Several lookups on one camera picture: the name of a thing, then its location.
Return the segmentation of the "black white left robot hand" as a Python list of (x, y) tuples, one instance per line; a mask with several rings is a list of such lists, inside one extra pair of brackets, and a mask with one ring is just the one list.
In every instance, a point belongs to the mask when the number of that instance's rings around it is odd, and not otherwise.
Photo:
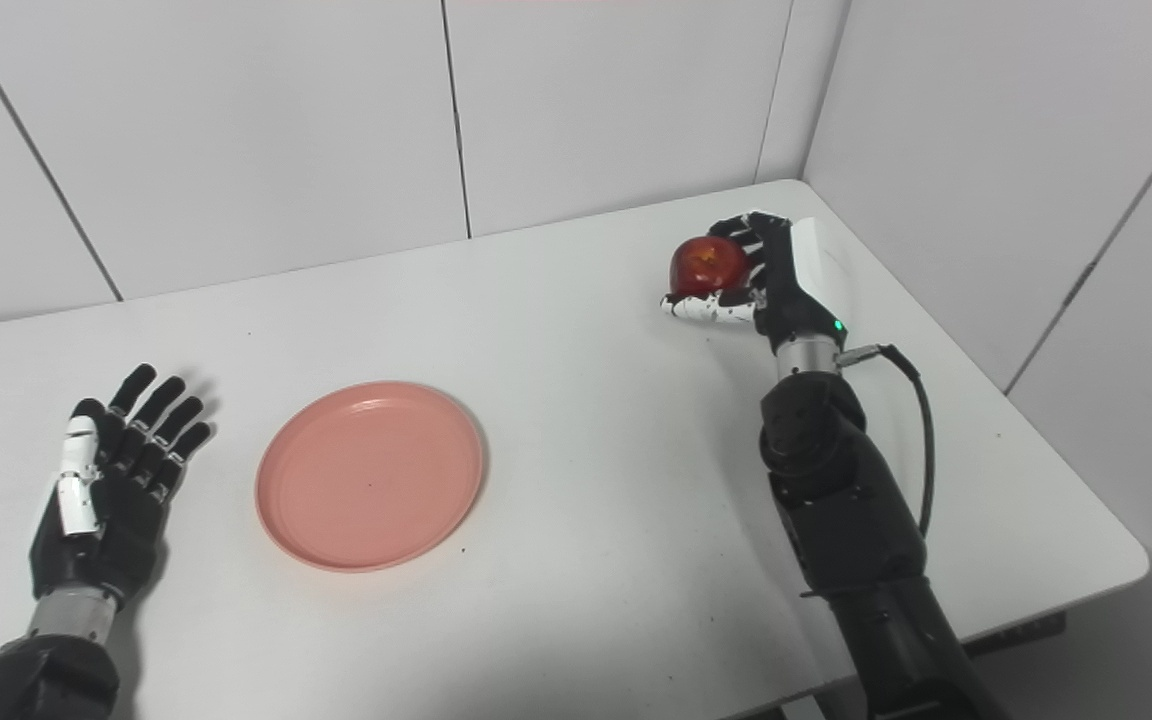
[(109, 401), (74, 407), (61, 464), (29, 547), (36, 600), (94, 588), (119, 609), (147, 588), (189, 458), (209, 441), (204, 401), (179, 376), (132, 370)]

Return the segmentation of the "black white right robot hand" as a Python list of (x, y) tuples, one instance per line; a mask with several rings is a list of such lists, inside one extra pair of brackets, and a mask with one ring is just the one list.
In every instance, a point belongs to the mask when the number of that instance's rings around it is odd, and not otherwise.
[(764, 211), (718, 220), (685, 240), (669, 263), (664, 314), (685, 323), (750, 325), (772, 350), (803, 338), (844, 348), (847, 328), (803, 283), (805, 223)]

